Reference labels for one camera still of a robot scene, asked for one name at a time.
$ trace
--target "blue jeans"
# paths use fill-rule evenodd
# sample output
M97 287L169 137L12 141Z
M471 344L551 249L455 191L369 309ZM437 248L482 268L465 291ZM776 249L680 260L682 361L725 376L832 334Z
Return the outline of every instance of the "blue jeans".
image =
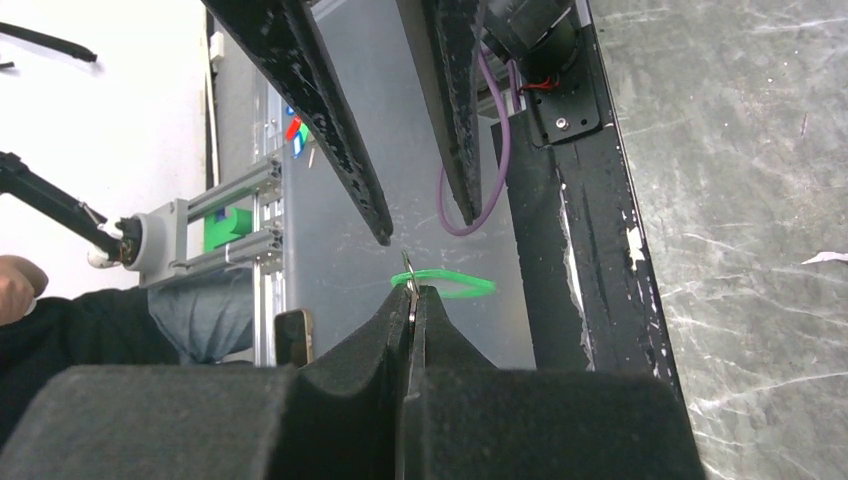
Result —
M183 364L253 346L253 271L213 272L147 292L150 315Z

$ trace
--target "green block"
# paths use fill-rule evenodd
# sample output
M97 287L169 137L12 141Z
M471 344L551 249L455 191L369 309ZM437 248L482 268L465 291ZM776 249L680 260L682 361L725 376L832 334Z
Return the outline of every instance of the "green block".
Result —
M253 231L253 212L227 207L203 219L203 251L211 252Z

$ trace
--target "white wall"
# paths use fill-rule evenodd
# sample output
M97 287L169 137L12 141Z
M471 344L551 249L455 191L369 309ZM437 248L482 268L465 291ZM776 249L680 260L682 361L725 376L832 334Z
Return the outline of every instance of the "white wall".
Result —
M96 65L0 35L0 151L110 217L149 211L204 186L202 36L198 0L3 0L0 21L81 44ZM0 253L50 276L49 295L129 287L95 270L89 244L0 195Z

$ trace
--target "green rubber band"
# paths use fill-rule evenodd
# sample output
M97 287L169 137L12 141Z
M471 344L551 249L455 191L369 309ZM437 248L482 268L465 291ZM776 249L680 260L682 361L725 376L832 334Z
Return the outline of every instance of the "green rubber band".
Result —
M392 277L392 286L406 284L412 276L408 273L399 273ZM442 298L474 298L484 297L495 293L497 285L491 280L472 277L459 272L451 272L435 268L431 270L418 270L415 279L419 285L431 285L439 290Z

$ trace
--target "black cable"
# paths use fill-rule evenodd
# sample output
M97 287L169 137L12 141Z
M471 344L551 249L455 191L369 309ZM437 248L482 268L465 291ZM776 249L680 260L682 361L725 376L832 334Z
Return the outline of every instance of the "black cable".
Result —
M21 40L46 47L51 50L56 50L57 52L70 55L82 60L83 62L94 63L97 61L97 55L82 45L77 45L76 43L62 40L61 38L51 37L50 35L45 35L16 25L0 22L0 33L20 38Z

